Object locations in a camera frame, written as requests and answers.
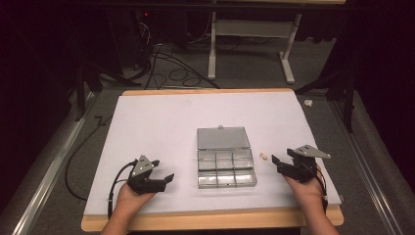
dark background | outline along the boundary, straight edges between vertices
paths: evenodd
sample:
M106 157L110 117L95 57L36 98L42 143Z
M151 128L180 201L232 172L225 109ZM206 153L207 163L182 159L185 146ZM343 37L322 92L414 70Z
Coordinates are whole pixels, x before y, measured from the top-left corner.
M379 11L350 18L304 14L297 40L314 37L318 43L338 38L322 76L338 70L350 58L357 60L353 74L356 90L392 158L414 190L411 140L415 139L415 108L411 101L415 85L415 9L410 1L347 1L346 4ZM117 60L99 63L113 71L120 68L122 55L115 47L117 35L103 37L111 34L108 12L74 13L72 23L80 27L71 28L68 18L63 17L68 12L47 6L28 1L0 3L1 211L67 116L68 95L75 86L80 53L91 58L112 55ZM185 47L187 32L195 36L203 33L207 17L204 13L158 12L152 24L158 38ZM260 20L270 16L239 14L239 17ZM92 24L100 27L88 29ZM75 35L75 30L81 32L80 36ZM88 44L95 37L102 38L96 47Z

hand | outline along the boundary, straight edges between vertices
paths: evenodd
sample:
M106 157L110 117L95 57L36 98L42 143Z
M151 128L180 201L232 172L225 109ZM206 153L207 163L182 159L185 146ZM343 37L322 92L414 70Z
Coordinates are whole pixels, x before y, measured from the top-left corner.
M317 170L317 176L321 178L319 170ZM323 209L323 189L316 178L312 178L310 181L305 183L299 183L293 178L287 176L284 176L284 178L292 188L294 196L303 211L310 208L313 208L314 210L314 208L317 207Z
M114 213L122 213L132 217L155 195L156 193L139 195L127 183L124 183L119 189Z
M321 178L320 167L317 166L317 176ZM305 222L310 235L339 235L323 209L323 189L316 178L305 183L299 183L293 178L284 176L293 190L304 214Z
M141 208L149 202L156 193L138 195L124 183L119 189L113 215L102 231L102 235L124 235L128 224Z

metal frame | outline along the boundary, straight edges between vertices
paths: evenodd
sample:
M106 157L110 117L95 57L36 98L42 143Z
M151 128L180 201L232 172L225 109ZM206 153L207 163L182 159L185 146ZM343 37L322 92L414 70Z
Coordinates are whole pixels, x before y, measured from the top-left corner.
M96 97L94 97L93 93L90 92L87 100L90 102L88 102L86 113L92 108L94 102L96 101ZM33 228L38 216L40 216L40 213L42 212L42 209L45 206L46 201L49 198L49 195L51 194L62 169L64 168L64 165L68 161L69 150L72 147L81 127L83 126L83 123L85 123L85 117L82 117L75 123L73 131L70 133L67 142L57 153L55 159L49 166L48 171L24 211L21 220L17 224L13 235L30 233L30 230Z

metal stand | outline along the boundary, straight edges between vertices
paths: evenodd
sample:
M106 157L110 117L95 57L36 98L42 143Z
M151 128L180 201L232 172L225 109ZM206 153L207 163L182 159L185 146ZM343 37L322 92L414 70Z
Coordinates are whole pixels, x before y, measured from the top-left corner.
M208 57L207 78L216 78L216 35L254 36L254 37L279 37L288 38L285 51L279 52L279 58L284 70L287 83L294 84L294 76L288 62L294 39L300 25L301 14L296 14L292 23L290 22L251 22L218 20L216 12L211 13L210 52Z

gray carpet floor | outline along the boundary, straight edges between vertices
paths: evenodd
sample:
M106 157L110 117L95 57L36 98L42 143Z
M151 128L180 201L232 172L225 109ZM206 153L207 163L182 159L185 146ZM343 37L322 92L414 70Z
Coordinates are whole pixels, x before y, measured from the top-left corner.
M219 41L221 50L217 53L216 80L214 81L219 87L290 87L293 89L303 87L318 77L334 43L296 42L290 55L290 63L297 82L295 85L288 85L284 80L282 67L277 57L277 52L284 48L284 41L271 40L262 43L264 39L261 39L262 41L251 38L245 40L235 49L232 49L235 46L232 42L220 43ZM160 48L159 52L176 57L200 74L208 73L206 44L195 44L186 50L165 45ZM176 64L163 60L166 56L162 54L159 56L163 58L156 60L154 73L157 76L155 76L156 79L151 79L150 88L155 89L160 86L164 82L164 77L166 77L164 86L182 86L183 80L179 79L185 77L186 72L178 70L180 67ZM127 74L134 73L129 68L125 70ZM192 77L195 76L192 74L187 76L187 78ZM143 77L138 81L145 84L147 79L148 77ZM196 84L196 81L198 80L194 78L186 81L185 84L193 82ZM211 87L205 81L201 81L197 86ZM105 89L100 94L96 94L95 104L85 117L85 123L71 149L72 153L97 127L96 117L107 118L114 113L117 97L126 89L131 88L105 84ZM322 95L323 92L314 91L313 94L298 96L298 99L319 149L333 156L331 160L325 161L325 165L339 194L345 198L341 205L345 223L339 227L339 231L342 234L390 234L358 171L354 152L348 144L342 124L336 119L332 104ZM305 99L312 99L313 106L305 106L303 104ZM394 165L375 126L366 115L358 94L355 95L354 103L353 136L368 164L372 166L372 172L390 203L402 234L411 234L415 230L415 207L413 207L415 197ZM56 149L62 146L65 136L70 132L73 125L72 119L73 113L69 115L68 120L63 123L50 144L39 156L14 200L1 215L0 234L13 233L47 167L54 159ZM75 153L70 164L69 185L82 197L88 196L109 126L110 124L100 127ZM84 208L85 203L68 192L64 173L61 172L30 234L86 234L80 228ZM302 229L301 233L306 234L306 230Z

